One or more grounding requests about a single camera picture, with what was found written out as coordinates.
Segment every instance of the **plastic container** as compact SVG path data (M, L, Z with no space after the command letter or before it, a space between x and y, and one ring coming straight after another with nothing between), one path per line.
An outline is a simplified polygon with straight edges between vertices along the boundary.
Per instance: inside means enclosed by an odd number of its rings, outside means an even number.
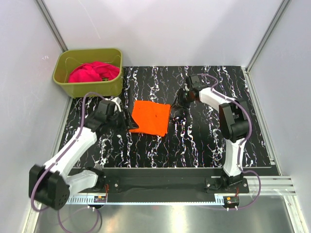
M120 68L119 75L110 81L68 83L70 73L84 63L105 62ZM122 92L122 53L118 49L69 50L60 55L53 73L53 80L73 98L83 97L92 91L102 96L118 96Z

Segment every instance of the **reflective gray surface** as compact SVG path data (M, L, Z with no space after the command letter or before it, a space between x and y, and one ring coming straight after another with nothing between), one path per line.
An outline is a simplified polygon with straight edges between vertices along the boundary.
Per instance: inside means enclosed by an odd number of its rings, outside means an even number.
M251 201L241 197L241 205ZM61 210L66 219L82 206L68 205ZM100 233L293 233L282 197L263 196L246 210L215 211L200 206L112 206L100 210ZM96 213L83 210L64 222L73 233L87 232L96 221ZM36 233L62 233L57 212L40 214Z

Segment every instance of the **black and white patterned tabletop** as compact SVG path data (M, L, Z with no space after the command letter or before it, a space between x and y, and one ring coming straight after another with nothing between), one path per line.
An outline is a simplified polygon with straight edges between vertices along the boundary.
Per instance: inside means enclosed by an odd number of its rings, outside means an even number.
M208 73L219 80L216 90L247 100L253 133L245 145L244 166L270 166L270 160L240 67L124 67L121 99L133 110L135 100L172 104L187 75ZM203 78L213 84L213 80ZM99 103L88 98L86 114ZM73 136L81 118L82 98L73 99L61 147ZM220 167L225 161L225 140L220 133L218 113L210 106L192 103L188 111L171 111L168 134L164 137L142 133L116 134L110 131L76 163L75 167Z

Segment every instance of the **purple cable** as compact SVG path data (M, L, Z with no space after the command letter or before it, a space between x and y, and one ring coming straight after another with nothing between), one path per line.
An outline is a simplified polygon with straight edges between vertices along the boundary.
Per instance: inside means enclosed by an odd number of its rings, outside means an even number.
M198 74L198 75L208 76L208 77L212 78L213 80L215 80L215 84L212 85L212 87L210 88L210 91L211 91L212 93L214 93L215 95L217 95L218 97L221 97L222 99L227 100L227 101L229 101L229 102L235 104L235 105L238 106L238 107L242 110L242 112L246 115L246 118L247 118L247 121L248 121L248 125L249 125L249 127L248 127L249 130L248 130L248 134L247 134L246 138L245 138L243 141L241 141L241 143L239 144L239 150L238 150L238 167L239 167L240 171L241 171L243 174L252 173L252 174L254 174L254 175L257 177L258 183L259 183L259 190L258 190L258 193L257 193L256 197L254 198L254 200L253 200L252 202L250 202L250 203L249 203L248 205L246 205L246 206L243 206L243 207L240 207L240 208L239 208L239 209L245 209L245 208L247 208L247 207L249 207L249 206L251 206L252 204L255 203L255 201L257 200L257 198L259 197L260 192L261 192L261 180L260 180L259 175L258 175L256 172L252 171L252 170L243 171L243 169L241 168L241 165L239 164L239 163L240 163L240 154L241 154L241 145L242 145L244 142L246 142L246 141L251 137L251 134L252 134L252 122L251 122L251 118L250 118L249 114L247 113L247 111L246 111L239 103L237 103L236 101L234 101L234 100L232 100L232 99L229 99L229 98L227 98L226 96L224 96L224 95L222 95L222 94L220 94L220 93L214 91L214 88L215 88L215 87L218 85L218 83L219 83L219 82L218 82L218 79L216 79L214 76L211 76L211 75L209 75L209 74Z
M100 98L102 98L103 100L105 99L103 96L101 96L100 94L96 93L96 92L88 92L86 93L86 95L83 97L82 100L82 115L81 115L81 124L80 124L80 130L76 136L76 138L69 144L69 146L59 155L59 157L55 160L55 163L52 163L47 169L45 169L45 171L43 172L43 174L39 177L39 179L37 180L37 182L35 183L34 189L31 193L31 198L30 198L30 204L33 210L37 211L37 212L42 212L45 211L47 207L43 208L43 209L38 209L35 206L35 193L37 192L37 189L40 185L40 183L42 182L43 178L46 176L46 174L52 169L52 167L67 153L67 151L72 147L72 145L77 141L77 139L80 137L81 133L82 133L82 129L83 129L83 125L84 125L84 120L85 120L85 105L86 105L86 98L89 95L96 95Z
M91 232L95 229L95 227L97 226L97 224L98 224L98 221L99 221L99 218L100 218L100 214L101 214L101 213L99 212L99 210L97 210L97 209L95 209L95 208L94 208L94 210L96 210L96 213L97 213L96 222L95 222L94 226L93 226L89 231L87 231L86 233L91 233ZM58 219L58 223L59 223L60 227L63 229L64 232L66 232L66 233L73 233L73 232L68 231L68 230L64 227L64 225L63 225L63 223L62 223L62 221L61 221L61 219L60 219L60 213L59 213L59 211L57 211L57 219Z

